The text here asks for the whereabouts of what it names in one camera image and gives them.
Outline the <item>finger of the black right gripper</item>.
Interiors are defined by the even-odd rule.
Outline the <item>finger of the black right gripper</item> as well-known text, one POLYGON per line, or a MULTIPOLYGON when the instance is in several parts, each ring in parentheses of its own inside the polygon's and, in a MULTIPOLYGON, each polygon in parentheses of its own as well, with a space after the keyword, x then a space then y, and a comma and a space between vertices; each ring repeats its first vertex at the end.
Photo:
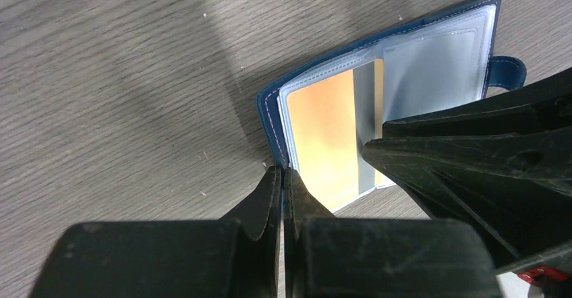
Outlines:
POLYGON ((364 159, 433 218, 471 225, 499 270, 571 268, 571 130, 372 140, 364 159))
POLYGON ((382 136, 494 136, 571 126, 571 69, 518 90, 466 105, 384 123, 382 136))

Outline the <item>tan credit card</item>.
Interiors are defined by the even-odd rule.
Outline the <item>tan credit card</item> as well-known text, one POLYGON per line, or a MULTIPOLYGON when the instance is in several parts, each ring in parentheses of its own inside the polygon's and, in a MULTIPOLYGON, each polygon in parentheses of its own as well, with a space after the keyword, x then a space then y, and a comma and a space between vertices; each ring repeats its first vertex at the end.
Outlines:
POLYGON ((329 210, 393 185, 362 157, 382 135, 384 63, 373 60, 290 92, 285 100, 293 165, 329 210))

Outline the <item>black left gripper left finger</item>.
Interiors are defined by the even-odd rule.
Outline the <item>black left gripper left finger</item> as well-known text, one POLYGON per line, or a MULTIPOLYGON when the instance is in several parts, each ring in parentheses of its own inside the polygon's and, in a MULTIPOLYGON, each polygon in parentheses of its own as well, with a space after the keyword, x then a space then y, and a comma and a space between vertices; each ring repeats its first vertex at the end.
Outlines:
POLYGON ((281 170, 216 220, 82 222, 32 297, 276 297, 281 170))

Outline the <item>blue card holder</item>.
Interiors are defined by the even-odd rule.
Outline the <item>blue card holder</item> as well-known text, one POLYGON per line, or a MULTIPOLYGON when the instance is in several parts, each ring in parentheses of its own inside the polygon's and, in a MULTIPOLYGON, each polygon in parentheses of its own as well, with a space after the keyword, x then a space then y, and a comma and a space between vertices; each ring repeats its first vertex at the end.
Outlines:
POLYGON ((299 172, 292 162, 286 96, 376 59, 384 63, 381 132, 387 121, 481 100, 491 87, 509 91, 522 87, 523 62, 493 53, 501 1, 467 0, 378 32, 264 87, 256 106, 277 163, 299 172))

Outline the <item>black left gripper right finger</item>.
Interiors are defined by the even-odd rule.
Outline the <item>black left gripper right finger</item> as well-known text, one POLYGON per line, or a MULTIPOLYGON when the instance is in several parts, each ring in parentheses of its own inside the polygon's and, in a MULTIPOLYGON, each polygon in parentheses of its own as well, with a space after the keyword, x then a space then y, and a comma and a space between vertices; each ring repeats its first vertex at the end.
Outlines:
POLYGON ((288 297, 501 297, 494 265, 453 219, 338 218, 284 174, 288 297))

